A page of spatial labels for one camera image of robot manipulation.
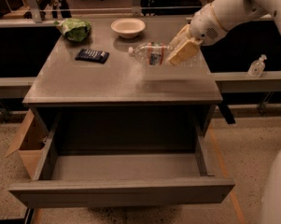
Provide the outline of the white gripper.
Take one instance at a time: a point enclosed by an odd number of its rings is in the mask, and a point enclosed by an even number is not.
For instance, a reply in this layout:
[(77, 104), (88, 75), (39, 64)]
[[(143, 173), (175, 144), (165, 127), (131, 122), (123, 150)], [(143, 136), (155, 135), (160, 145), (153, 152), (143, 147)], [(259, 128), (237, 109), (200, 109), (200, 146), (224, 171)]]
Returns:
[(173, 51), (167, 61), (180, 65), (197, 55), (200, 46), (212, 46), (224, 38), (228, 31), (222, 26), (211, 4), (196, 12), (189, 24), (186, 24), (169, 43)]

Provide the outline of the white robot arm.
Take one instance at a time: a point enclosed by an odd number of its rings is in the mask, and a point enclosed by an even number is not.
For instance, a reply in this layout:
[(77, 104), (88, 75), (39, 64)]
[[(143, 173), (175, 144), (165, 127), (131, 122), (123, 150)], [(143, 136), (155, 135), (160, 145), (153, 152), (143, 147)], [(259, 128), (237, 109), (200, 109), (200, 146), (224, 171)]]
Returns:
[(281, 35), (281, 0), (214, 0), (197, 11), (173, 38), (167, 61), (179, 65), (211, 46), (235, 26), (269, 14)]

